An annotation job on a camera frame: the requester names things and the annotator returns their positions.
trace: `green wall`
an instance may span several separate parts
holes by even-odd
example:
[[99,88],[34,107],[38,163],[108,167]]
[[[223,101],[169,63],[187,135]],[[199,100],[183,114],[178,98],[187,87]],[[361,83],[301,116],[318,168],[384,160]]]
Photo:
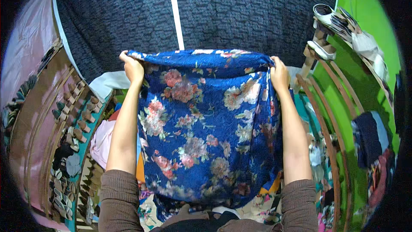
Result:
[[[385,14],[384,9],[378,0],[338,0],[338,6],[347,10],[359,23],[360,27],[373,35],[385,54],[385,62],[388,66],[390,79],[389,88],[392,93],[395,86],[395,74],[400,70],[398,47],[392,26]],[[394,115],[386,100],[383,90],[379,87],[373,75],[368,75],[362,68],[362,60],[353,52],[347,44],[338,37],[329,37],[328,41],[337,49],[336,64],[342,70],[349,83],[352,85],[365,111],[377,111],[388,131],[389,142],[392,142],[395,152],[398,152],[399,137],[395,134]],[[313,74],[327,101],[332,108],[338,125],[343,134],[343,140],[347,149],[349,170],[351,172],[352,191],[354,195],[354,208],[356,212],[363,207],[367,199],[367,181],[366,172],[357,166],[355,156],[351,116],[349,110],[337,90],[336,85],[327,74],[322,65],[318,65]],[[329,127],[332,127],[330,120],[326,120]],[[340,179],[343,181],[343,162],[339,153],[338,164],[340,167]],[[346,215],[346,185],[343,181],[341,184],[342,191],[342,214],[340,219],[340,230],[343,228]],[[352,217],[351,231],[359,231],[362,226],[362,216],[355,215]]]

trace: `brown sleeve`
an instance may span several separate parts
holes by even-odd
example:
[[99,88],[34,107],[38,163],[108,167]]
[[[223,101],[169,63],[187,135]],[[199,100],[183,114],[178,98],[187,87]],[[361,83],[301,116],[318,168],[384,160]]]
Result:
[[315,183],[302,179],[282,190],[282,224],[284,232],[318,231]]
[[121,170],[109,170],[101,178],[99,231],[140,231],[137,209],[139,187],[136,177]]

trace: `blue floral fabric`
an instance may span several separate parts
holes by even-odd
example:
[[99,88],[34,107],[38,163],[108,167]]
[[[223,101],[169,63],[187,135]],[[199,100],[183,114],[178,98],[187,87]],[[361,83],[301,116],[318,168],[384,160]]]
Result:
[[138,127],[149,190],[238,208],[281,169],[279,102],[264,54],[177,50],[144,60]]

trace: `brown knit sweater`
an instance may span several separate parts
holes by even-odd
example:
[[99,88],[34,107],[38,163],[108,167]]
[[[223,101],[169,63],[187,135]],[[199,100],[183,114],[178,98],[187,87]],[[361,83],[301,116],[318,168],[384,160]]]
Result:
[[[144,231],[140,225],[139,190],[136,177],[120,170],[109,170],[101,178],[101,207],[99,231]],[[315,207],[315,184],[312,180],[298,180],[283,188],[282,222],[276,226],[258,223],[254,220],[231,220],[219,228],[219,232],[242,231],[317,231],[318,221]],[[204,213],[182,213],[172,216],[162,227],[188,219],[208,219]],[[162,229],[157,227],[152,232]]]

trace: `orange fabric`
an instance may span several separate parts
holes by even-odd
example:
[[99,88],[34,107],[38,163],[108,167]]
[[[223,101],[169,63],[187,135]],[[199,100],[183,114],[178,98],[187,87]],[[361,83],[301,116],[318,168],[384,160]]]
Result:
[[139,154],[139,160],[137,161],[136,178],[138,181],[145,183],[145,169],[143,166],[142,153]]
[[266,190],[265,188],[260,188],[259,194],[274,194],[278,191],[279,185],[281,184],[281,171],[279,171],[278,175],[276,176],[275,181],[273,181],[272,186],[269,188],[269,190]]

